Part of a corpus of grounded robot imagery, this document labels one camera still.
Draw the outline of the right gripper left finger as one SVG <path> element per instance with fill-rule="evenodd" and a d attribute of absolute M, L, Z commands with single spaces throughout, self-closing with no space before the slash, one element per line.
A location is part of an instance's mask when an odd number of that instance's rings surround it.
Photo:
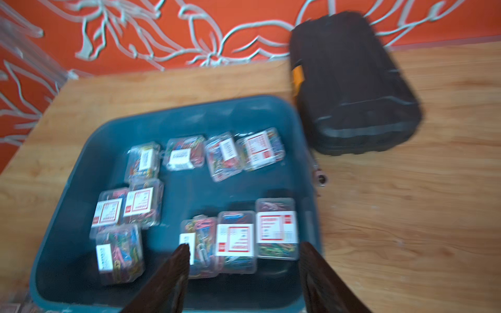
<path fill-rule="evenodd" d="M 181 244 L 121 311 L 182 312 L 189 269 L 189 245 Z"/>

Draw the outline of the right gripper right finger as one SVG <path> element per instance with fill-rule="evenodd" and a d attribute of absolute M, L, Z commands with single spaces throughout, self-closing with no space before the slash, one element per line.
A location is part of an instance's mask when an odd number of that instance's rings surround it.
<path fill-rule="evenodd" d="M 309 242 L 300 244 L 299 269 L 307 312 L 371 313 Z"/>

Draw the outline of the blue plastic storage tray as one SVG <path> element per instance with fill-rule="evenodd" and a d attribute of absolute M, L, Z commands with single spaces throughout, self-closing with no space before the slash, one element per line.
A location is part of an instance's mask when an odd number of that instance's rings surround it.
<path fill-rule="evenodd" d="M 99 194 L 124 186 L 127 151 L 140 143 L 230 132 L 247 135 L 274 127 L 284 160 L 216 183 L 207 167 L 161 170 L 161 221 L 143 234 L 146 270 L 130 284 L 103 286 L 98 274 L 91 220 Z M 274 96 L 255 96 L 186 106 L 115 119 L 87 140 L 65 185 L 35 258 L 30 294 L 46 310 L 117 312 L 167 260 L 179 244 L 181 222 L 196 215 L 254 209 L 259 198 L 293 198 L 299 237 L 321 249 L 317 191 L 309 149 L 296 109 Z"/>

